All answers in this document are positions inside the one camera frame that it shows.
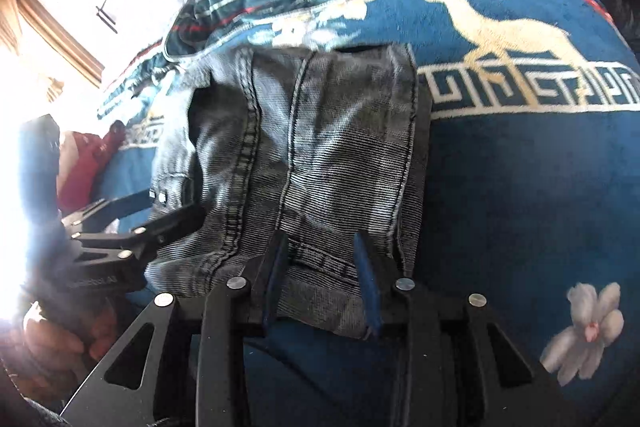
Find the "person's left hand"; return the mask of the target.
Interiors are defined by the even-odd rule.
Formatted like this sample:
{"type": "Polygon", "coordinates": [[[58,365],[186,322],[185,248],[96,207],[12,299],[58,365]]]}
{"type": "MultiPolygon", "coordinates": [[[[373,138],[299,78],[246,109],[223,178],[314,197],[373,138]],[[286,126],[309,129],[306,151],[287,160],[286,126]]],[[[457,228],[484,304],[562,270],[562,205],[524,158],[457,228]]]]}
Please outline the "person's left hand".
{"type": "Polygon", "coordinates": [[[23,320],[27,353],[39,364],[32,376],[15,378],[23,395],[42,404],[66,400],[89,372],[85,357],[99,362],[118,336],[117,315],[107,303],[84,324],[87,341],[46,319],[33,303],[23,320]]]}

